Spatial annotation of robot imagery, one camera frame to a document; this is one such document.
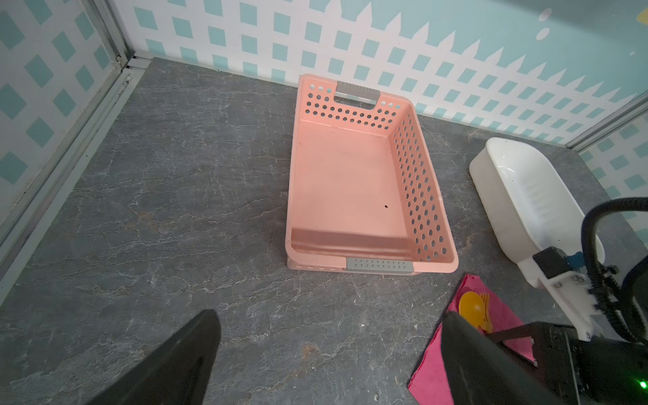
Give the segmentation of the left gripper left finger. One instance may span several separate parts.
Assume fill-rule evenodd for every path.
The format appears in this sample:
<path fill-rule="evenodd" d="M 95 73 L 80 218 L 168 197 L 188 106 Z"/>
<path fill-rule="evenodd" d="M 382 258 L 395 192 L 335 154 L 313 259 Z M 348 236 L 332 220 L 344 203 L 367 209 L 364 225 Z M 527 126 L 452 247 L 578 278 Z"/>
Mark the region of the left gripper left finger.
<path fill-rule="evenodd" d="M 201 404 L 220 339 L 216 311 L 202 310 L 89 403 Z"/>

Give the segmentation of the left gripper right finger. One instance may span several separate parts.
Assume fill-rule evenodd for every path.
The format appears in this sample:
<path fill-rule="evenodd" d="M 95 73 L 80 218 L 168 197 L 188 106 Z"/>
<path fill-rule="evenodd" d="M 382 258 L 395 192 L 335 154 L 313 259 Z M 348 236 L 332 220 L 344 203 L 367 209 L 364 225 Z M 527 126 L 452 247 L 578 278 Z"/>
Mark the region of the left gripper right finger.
<path fill-rule="evenodd" d="M 560 404 L 457 312 L 441 323 L 441 353 L 455 404 Z"/>

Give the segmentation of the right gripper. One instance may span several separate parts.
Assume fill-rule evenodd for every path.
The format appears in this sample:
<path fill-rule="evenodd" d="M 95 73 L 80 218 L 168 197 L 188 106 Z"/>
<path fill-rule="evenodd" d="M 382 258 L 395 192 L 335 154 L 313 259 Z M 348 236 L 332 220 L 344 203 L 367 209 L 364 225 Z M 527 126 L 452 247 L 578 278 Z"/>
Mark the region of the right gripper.
<path fill-rule="evenodd" d="M 647 347 L 605 337 L 581 341 L 573 327 L 533 322 L 488 339 L 568 404 L 646 404 Z"/>

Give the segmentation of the magenta paper napkin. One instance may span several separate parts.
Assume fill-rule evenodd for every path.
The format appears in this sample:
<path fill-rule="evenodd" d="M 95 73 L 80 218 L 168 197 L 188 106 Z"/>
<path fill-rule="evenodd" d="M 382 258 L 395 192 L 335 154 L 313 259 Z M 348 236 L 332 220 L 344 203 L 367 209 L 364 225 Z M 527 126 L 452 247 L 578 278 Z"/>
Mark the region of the magenta paper napkin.
<path fill-rule="evenodd" d="M 468 293 L 489 297 L 493 327 L 482 334 L 459 317 Z M 420 404 L 558 403 L 534 379 L 530 332 L 481 278 L 467 275 L 459 285 L 418 369 L 408 385 Z"/>

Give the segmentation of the yellow plastic spoon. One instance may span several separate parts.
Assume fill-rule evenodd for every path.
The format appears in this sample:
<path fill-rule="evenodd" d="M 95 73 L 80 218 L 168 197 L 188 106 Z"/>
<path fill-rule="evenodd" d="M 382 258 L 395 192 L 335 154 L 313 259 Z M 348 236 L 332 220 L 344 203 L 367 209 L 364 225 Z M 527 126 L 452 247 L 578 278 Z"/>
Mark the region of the yellow plastic spoon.
<path fill-rule="evenodd" d="M 462 295 L 459 301 L 458 310 L 459 314 L 473 327 L 481 329 L 481 324 L 484 320 L 484 303 L 478 294 L 473 291 L 468 291 Z"/>

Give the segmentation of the yellow plastic fork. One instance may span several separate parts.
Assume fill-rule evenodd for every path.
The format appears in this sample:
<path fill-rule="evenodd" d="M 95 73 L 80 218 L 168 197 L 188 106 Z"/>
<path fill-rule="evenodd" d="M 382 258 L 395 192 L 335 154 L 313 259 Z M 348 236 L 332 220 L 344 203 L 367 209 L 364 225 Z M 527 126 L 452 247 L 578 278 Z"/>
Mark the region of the yellow plastic fork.
<path fill-rule="evenodd" d="M 483 303 L 484 303 L 484 320 L 481 324 L 481 328 L 484 330 L 484 332 L 487 332 L 487 334 L 491 334 L 494 332 L 494 326 L 491 321 L 491 316 L 490 316 L 490 295 L 487 293 L 484 293 L 480 295 Z"/>

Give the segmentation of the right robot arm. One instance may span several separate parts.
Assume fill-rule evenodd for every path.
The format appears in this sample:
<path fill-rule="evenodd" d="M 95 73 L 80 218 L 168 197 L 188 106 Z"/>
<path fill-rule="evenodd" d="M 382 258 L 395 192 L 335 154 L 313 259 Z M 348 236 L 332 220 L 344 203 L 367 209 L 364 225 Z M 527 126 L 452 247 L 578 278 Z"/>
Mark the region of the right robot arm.
<path fill-rule="evenodd" d="M 609 214 L 645 212 L 644 197 L 597 205 L 580 229 L 580 250 L 550 246 L 521 269 L 542 285 L 569 319 L 533 322 L 489 335 L 516 364 L 563 403 L 647 402 L 647 261 L 623 281 L 598 259 L 597 224 Z"/>

